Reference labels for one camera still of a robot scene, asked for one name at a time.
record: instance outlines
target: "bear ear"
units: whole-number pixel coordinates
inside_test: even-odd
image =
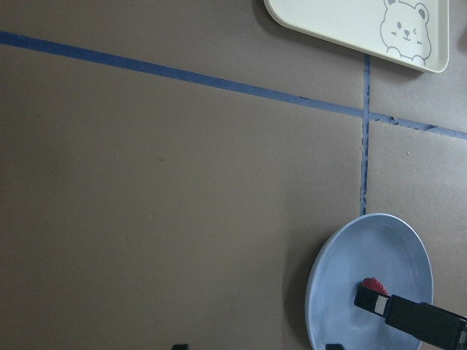
[[[386,8],[389,8],[389,6],[395,4],[396,2],[399,2],[399,0],[385,0]]]
[[[423,19],[423,22],[428,23],[430,16],[428,15],[428,10],[426,9],[425,5],[419,2],[415,5],[415,11],[417,11],[418,15]]]

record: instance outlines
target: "bear illustration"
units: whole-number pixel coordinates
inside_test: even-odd
[[[384,0],[385,19],[381,23],[381,39],[387,53],[419,66],[431,54],[431,42],[426,24],[429,20],[424,4],[415,7],[400,0]]]

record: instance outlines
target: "white tray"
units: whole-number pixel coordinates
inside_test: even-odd
[[[264,0],[284,27],[417,69],[449,60],[449,0]]]

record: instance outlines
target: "black object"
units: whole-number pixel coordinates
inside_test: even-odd
[[[467,350],[467,318],[397,295],[388,297],[359,286],[354,304],[385,319],[386,324],[441,349]]]
[[[326,344],[326,350],[344,350],[342,344]]]
[[[190,346],[188,344],[177,344],[172,346],[172,350],[190,350]]]

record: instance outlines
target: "tray rim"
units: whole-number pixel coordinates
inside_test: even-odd
[[[397,59],[397,58],[391,57],[389,55],[384,55],[384,54],[381,54],[380,52],[376,52],[374,50],[371,50],[371,49],[368,49],[368,48],[365,48],[365,47],[361,47],[361,46],[349,44],[347,42],[343,42],[342,40],[339,40],[337,38],[333,38],[333,37],[330,37],[330,36],[323,35],[323,34],[321,34],[319,32],[316,32],[316,31],[307,31],[306,29],[295,26],[292,23],[289,23],[286,20],[284,20],[279,15],[279,13],[274,9],[274,5],[271,3],[272,1],[273,0],[264,0],[264,4],[266,6],[266,9],[268,10],[271,17],[273,17],[273,19],[276,22],[278,22],[278,24],[280,24],[281,26],[292,29],[294,31],[297,31],[297,32],[300,32],[300,33],[303,33],[303,34],[307,34],[307,35],[316,37],[318,39],[322,39],[322,40],[325,40],[327,42],[331,42],[333,44],[348,47],[350,49],[359,51],[361,53],[367,53],[369,55],[373,55],[373,56],[381,58],[383,60],[391,61],[391,62],[400,64],[402,66],[406,66],[406,67],[409,67],[409,68],[412,68],[412,69],[416,69],[418,71],[427,71],[429,73],[442,73],[444,70],[446,70],[447,65],[449,63],[449,0],[445,0],[446,1],[446,7],[447,7],[447,11],[446,11],[446,16],[447,16],[446,17],[446,31],[447,31],[446,43],[447,44],[446,44],[446,47],[445,47],[446,61],[442,63],[442,66],[441,66],[440,69],[431,69],[431,68],[427,68],[426,66],[418,66],[416,64],[413,64],[413,63],[410,63],[410,62],[407,62],[407,61],[404,61],[404,60],[401,60],[401,59]]]

